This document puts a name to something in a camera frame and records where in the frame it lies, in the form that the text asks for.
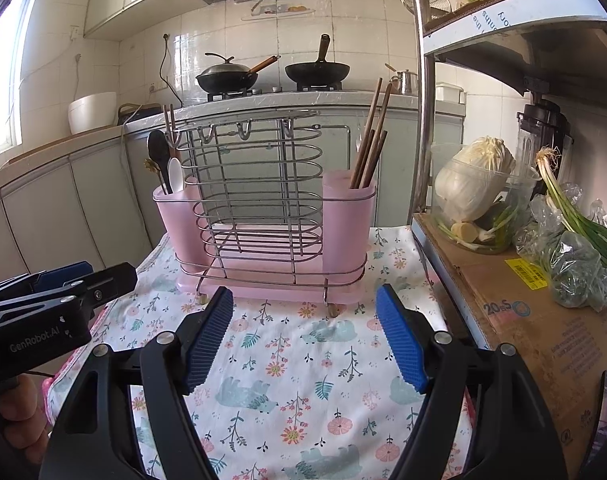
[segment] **white storage box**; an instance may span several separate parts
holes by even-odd
[[[72,135],[115,124],[116,92],[92,94],[68,106],[68,122]]]
[[[437,101],[448,101],[449,103],[459,104],[459,98],[463,88],[450,83],[437,83],[435,89],[435,99]]]

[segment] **finger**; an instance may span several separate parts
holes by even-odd
[[[39,440],[45,425],[45,413],[42,410],[36,410],[36,413],[28,420],[8,425],[4,434],[11,446],[25,449]]]
[[[40,464],[43,461],[43,455],[45,455],[45,448],[48,446],[48,433],[43,431],[39,439],[26,448],[26,458],[33,464]]]
[[[5,420],[27,420],[36,411],[36,386],[27,375],[19,375],[19,386],[0,395],[0,414]]]

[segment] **pink utensil holder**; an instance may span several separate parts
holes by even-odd
[[[187,182],[195,182],[189,177]],[[194,212],[203,214],[200,202],[199,186],[186,184],[186,189],[177,193],[163,194],[161,186],[153,192],[153,199],[161,213],[174,252],[187,272],[203,272],[211,264],[213,257],[206,252],[204,240],[209,235],[203,230],[208,228],[205,218],[197,217]]]
[[[359,279],[365,264],[376,186],[349,189],[352,171],[323,173],[323,272],[328,283]]]

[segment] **window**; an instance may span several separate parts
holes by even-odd
[[[12,0],[0,16],[0,153],[21,143],[18,73],[32,0]]]

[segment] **floral tablecloth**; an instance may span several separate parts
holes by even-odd
[[[363,303],[341,306],[235,298],[228,328],[205,384],[186,398],[220,479],[384,479],[417,420],[423,396],[400,378],[375,315],[375,290],[392,283],[407,308],[446,330],[410,228],[373,228]],[[177,290],[180,272],[166,237],[139,266],[136,290],[109,304],[46,390],[54,420],[88,352],[145,345],[202,308]],[[139,446],[150,475],[164,478],[142,388],[132,388]],[[466,403],[444,478],[461,472],[472,433]]]

